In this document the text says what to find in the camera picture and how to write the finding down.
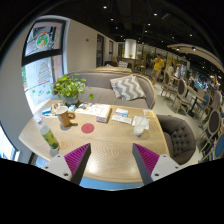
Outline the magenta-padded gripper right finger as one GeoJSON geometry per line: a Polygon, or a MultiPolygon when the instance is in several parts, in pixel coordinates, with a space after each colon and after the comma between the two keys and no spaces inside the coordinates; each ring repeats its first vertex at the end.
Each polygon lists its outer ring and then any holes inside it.
{"type": "Polygon", "coordinates": [[[167,154],[158,155],[136,143],[133,144],[132,153],[144,185],[150,184],[181,169],[180,165],[167,154]]]}

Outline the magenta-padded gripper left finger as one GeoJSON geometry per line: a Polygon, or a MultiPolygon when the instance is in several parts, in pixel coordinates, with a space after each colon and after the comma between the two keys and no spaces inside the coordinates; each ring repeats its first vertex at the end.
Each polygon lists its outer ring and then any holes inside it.
{"type": "Polygon", "coordinates": [[[90,155],[91,144],[88,143],[66,155],[57,154],[43,167],[43,170],[79,185],[90,155]]]}

